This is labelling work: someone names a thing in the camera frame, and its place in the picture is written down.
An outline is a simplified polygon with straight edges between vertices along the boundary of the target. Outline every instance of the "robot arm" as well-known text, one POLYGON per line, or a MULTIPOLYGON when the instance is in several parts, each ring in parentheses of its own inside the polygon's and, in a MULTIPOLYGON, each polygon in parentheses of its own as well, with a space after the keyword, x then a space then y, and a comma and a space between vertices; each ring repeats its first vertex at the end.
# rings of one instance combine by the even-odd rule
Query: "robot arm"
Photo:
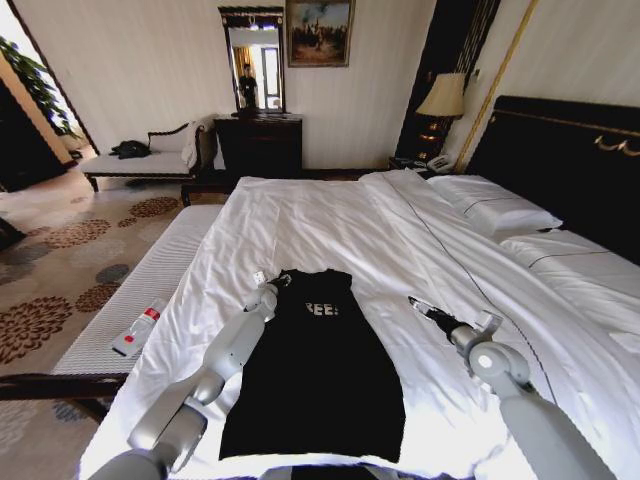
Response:
POLYGON ((500 398, 504 423, 540 480, 615 480, 611 470, 571 419, 546 401, 529 382, 529 365, 513 348, 494 342, 502 318, 483 312, 480 329, 409 297, 411 305, 434 320, 464 358, 469 373, 500 398))
POLYGON ((213 339, 202 366, 169 385, 142 416, 128 439, 134 449, 110 460, 92 480, 162 480, 184 466, 207 428, 199 408, 218 398, 225 382, 242 370, 274 316, 278 289, 290 281, 283 275, 251 293, 244 311, 213 339))

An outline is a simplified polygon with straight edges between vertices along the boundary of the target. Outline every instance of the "black t-shirt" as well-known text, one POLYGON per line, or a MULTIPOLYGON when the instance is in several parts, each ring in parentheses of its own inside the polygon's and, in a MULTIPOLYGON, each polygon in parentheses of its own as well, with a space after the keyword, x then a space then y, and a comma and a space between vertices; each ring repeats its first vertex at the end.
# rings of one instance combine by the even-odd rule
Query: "black t-shirt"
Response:
POLYGON ((376 455, 397 462, 400 379, 351 293, 351 275, 297 270, 244 367, 220 458, 376 455))
POLYGON ((256 106, 255 88, 257 85, 256 79, 253 77, 245 77, 244 75, 240 77, 240 91, 247 102, 247 107, 256 106))

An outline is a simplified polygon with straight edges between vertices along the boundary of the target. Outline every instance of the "floral carpet pattern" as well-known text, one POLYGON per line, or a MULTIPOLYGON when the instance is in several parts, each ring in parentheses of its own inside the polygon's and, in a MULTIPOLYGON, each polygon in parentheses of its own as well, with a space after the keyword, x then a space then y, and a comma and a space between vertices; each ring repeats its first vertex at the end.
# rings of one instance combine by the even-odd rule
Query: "floral carpet pattern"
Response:
MULTIPOLYGON (((0 193, 27 234, 0 252, 0 375, 51 371, 181 210, 177 183, 99 182, 94 194, 75 168, 0 193)), ((65 402, 0 402, 0 476, 75 478, 96 427, 65 402)))

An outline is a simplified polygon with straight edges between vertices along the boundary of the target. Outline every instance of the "plastic bottle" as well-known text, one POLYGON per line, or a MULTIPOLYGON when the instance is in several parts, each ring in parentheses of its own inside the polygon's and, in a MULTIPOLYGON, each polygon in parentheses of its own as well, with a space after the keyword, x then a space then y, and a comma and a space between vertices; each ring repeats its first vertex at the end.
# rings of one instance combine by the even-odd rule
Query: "plastic bottle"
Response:
POLYGON ((127 358, 138 353, 166 306, 166 300, 156 298, 129 328, 111 342, 111 349, 127 358))

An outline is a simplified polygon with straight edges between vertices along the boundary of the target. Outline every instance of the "dresser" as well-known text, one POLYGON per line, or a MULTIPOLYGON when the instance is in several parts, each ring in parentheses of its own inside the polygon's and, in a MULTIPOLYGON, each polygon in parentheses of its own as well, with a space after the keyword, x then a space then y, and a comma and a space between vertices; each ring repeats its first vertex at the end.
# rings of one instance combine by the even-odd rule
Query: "dresser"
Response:
POLYGON ((302 117, 294 114, 216 117, 232 177, 296 178, 302 170, 302 117))

